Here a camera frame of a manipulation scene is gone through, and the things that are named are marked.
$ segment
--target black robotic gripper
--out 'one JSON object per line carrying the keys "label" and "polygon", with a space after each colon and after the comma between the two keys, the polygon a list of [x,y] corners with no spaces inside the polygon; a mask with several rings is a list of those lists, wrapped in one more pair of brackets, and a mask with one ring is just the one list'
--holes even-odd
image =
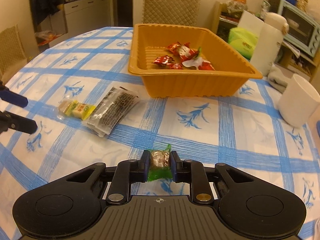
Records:
{"label": "black robotic gripper", "polygon": [[147,181],[149,164],[144,151],[140,160],[95,163],[23,194],[12,210],[21,239],[299,239],[306,208],[295,194],[224,163],[182,161],[172,151],[173,180],[188,183],[190,195],[131,195],[132,183]]}

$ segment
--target tablecloth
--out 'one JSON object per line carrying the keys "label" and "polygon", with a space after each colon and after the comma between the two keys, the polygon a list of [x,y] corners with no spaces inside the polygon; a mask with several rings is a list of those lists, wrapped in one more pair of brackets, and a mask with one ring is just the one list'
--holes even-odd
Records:
{"label": "tablecloth", "polygon": [[[0,238],[19,238],[12,206],[26,191],[92,163],[114,166],[170,143],[181,159],[228,163],[295,193],[307,208],[299,236],[313,239],[320,214],[319,154],[307,125],[292,128],[281,118],[281,94],[265,80],[249,80],[232,97],[150,98],[141,78],[127,72],[131,39],[132,28],[79,35],[44,51],[7,84],[29,104],[22,109],[2,101],[0,109],[35,120],[38,130],[0,135]],[[108,139],[78,119],[57,118],[63,98],[96,105],[112,86],[137,92],[141,101]],[[188,191],[169,179],[132,187],[133,194],[144,195]]]}

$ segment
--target orange plastic tray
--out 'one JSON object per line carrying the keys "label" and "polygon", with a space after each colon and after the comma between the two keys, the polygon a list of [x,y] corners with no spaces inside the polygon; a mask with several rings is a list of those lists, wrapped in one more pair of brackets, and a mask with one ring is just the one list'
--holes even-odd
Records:
{"label": "orange plastic tray", "polygon": [[[201,46],[202,57],[216,71],[160,69],[152,64],[159,56],[172,56],[166,47],[176,41],[190,42],[195,49]],[[165,24],[134,26],[128,71],[141,76],[153,98],[231,96],[249,78],[262,78],[245,58],[208,29]]]}

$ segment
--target chair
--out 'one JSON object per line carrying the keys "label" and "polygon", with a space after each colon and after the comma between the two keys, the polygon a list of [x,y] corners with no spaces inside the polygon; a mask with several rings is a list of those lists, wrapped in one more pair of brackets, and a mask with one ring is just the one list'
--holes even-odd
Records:
{"label": "chair", "polygon": [[0,32],[0,79],[6,84],[27,64],[19,37],[18,26]]}
{"label": "chair", "polygon": [[200,0],[144,0],[143,23],[195,26]]}

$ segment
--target dark door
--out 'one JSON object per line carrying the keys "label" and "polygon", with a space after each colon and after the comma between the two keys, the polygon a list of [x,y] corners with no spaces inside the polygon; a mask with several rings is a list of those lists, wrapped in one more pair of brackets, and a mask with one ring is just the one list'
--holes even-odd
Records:
{"label": "dark door", "polygon": [[132,27],[132,0],[117,0],[118,26]]}

